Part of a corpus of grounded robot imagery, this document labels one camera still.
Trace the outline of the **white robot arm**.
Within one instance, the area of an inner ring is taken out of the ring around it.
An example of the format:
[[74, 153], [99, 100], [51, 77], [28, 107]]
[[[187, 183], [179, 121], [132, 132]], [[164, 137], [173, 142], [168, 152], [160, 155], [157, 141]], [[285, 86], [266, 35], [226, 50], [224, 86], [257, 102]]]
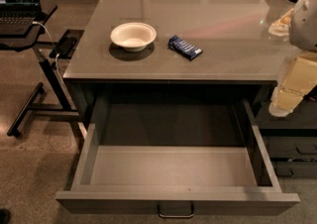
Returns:
[[299, 56], [283, 64], [268, 106], [272, 116], [286, 117], [317, 85], [317, 0], [298, 0], [268, 32], [288, 36], [300, 49]]

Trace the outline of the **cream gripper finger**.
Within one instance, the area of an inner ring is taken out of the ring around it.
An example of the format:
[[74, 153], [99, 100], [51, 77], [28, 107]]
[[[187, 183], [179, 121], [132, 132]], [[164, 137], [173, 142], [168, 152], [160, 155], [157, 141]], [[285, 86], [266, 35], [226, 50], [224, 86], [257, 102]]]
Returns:
[[268, 105], [268, 112], [274, 117], [286, 117], [302, 100], [303, 97], [298, 93], [276, 87]]
[[281, 90], [306, 95], [317, 85], [317, 54], [303, 53], [291, 64]]

